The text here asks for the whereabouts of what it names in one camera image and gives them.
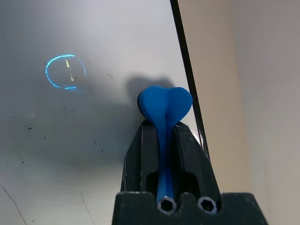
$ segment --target blue silicone piece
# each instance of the blue silicone piece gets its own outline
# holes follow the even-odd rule
[[[159,179],[157,202],[168,196],[173,198],[170,166],[170,145],[172,128],[190,110],[193,100],[184,88],[162,88],[150,86],[139,96],[142,114],[157,130],[159,145]]]

